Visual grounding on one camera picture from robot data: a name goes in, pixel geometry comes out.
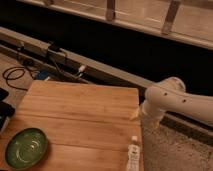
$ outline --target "floor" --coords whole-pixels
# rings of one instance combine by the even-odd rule
[[[14,59],[0,54],[1,73],[17,65],[18,62]],[[31,82],[32,79],[27,73],[22,79],[13,81],[16,86],[24,88],[28,88]],[[5,101],[17,107],[26,92],[9,88],[2,77],[0,77],[0,86],[10,92]],[[166,124],[160,124],[154,128],[150,126],[146,118],[142,119],[142,129],[145,171],[213,171],[211,131],[207,131],[206,142],[208,143],[203,143],[199,140],[203,137],[202,133],[192,135],[188,133],[188,129],[180,131],[175,126],[170,128]]]

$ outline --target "small bottle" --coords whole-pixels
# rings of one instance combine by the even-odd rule
[[[128,156],[129,160],[127,163],[126,171],[139,171],[140,165],[140,146],[138,143],[138,137],[132,136],[132,144],[129,145]]]

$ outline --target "black cable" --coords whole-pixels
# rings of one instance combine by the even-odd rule
[[[58,78],[60,79],[60,81],[63,81],[63,78],[61,76],[64,76],[64,74],[62,73],[61,69],[59,68],[58,64],[56,63],[56,61],[52,58],[50,58],[50,61],[54,64],[57,73],[58,73]]]
[[[19,56],[19,53],[20,53],[20,50],[18,49],[17,50],[17,54],[16,54],[16,59],[17,61],[21,64],[21,60],[20,60],[20,56]],[[33,72],[37,72],[38,70],[32,70],[29,68],[29,60],[24,60],[23,61],[23,65],[24,66],[18,66],[18,67],[11,67],[11,68],[8,68],[6,69],[3,73],[2,73],[2,77],[5,79],[6,81],[6,84],[11,87],[11,88],[14,88],[14,89],[17,89],[17,90],[23,90],[23,91],[27,91],[28,89],[26,88],[22,88],[22,87],[17,87],[17,86],[14,86],[12,84],[9,83],[9,81],[14,81],[14,80],[18,80],[20,78],[22,78],[26,71],[30,74],[31,78],[34,79],[34,76],[33,76]],[[15,72],[20,72],[21,71],[21,74],[16,76],[16,77],[11,77],[11,75]]]
[[[16,77],[10,77],[14,72],[17,72],[17,71],[21,71],[22,73]],[[8,68],[6,69],[3,73],[2,73],[2,76],[3,78],[5,79],[6,81],[6,84],[11,87],[11,88],[14,88],[14,89],[17,89],[17,90],[23,90],[23,91],[27,91],[26,88],[21,88],[21,87],[16,87],[14,85],[11,85],[9,83],[9,81],[11,80],[18,80],[20,78],[22,78],[26,73],[26,68],[25,67],[11,67],[11,68]]]

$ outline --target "cable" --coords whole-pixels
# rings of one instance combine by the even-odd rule
[[[47,54],[48,52],[62,53],[64,55],[64,65],[67,66],[68,54],[64,50],[62,50],[59,46],[56,46],[54,42],[50,42],[50,45],[47,47],[47,50],[45,53],[46,57],[50,57]]]
[[[20,56],[19,56],[20,51],[21,51],[21,49],[17,49],[16,59],[21,64],[21,60],[20,60]],[[33,62],[31,60],[24,60],[23,65],[24,66],[10,67],[10,68],[6,69],[2,73],[2,77],[5,79],[6,84],[9,87],[17,89],[17,90],[27,91],[28,89],[14,86],[14,85],[10,84],[10,82],[9,82],[9,81],[14,81],[14,80],[18,80],[18,79],[22,78],[25,75],[26,71],[30,74],[31,78],[34,79],[33,73],[37,72],[38,70],[32,70],[29,68],[29,66],[33,66]],[[11,77],[12,74],[14,74],[15,72],[20,72],[20,71],[21,71],[20,75],[18,75],[16,77]]]
[[[63,81],[63,79],[61,78],[61,76],[64,76],[64,74],[62,73],[61,69],[59,68],[58,64],[56,63],[56,61],[52,58],[50,58],[50,61],[54,64],[57,73],[58,73],[58,78],[60,79],[60,81]]]
[[[15,73],[15,72],[17,72],[17,71],[21,71],[22,73],[21,73],[20,75],[16,76],[16,77],[10,77],[13,73]],[[17,89],[17,90],[27,91],[26,88],[16,87],[16,86],[11,85],[11,84],[9,83],[9,81],[11,81],[11,80],[18,80],[18,79],[22,78],[22,77],[25,75],[25,73],[26,73],[26,68],[25,68],[25,67],[11,67],[11,68],[6,69],[6,70],[3,72],[2,76],[3,76],[3,78],[5,79],[6,84],[7,84],[9,87],[14,88],[14,89]]]

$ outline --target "green ceramic bowl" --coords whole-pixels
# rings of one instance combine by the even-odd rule
[[[46,135],[37,128],[17,133],[7,145],[5,161],[14,170],[25,170],[37,164],[47,151]]]

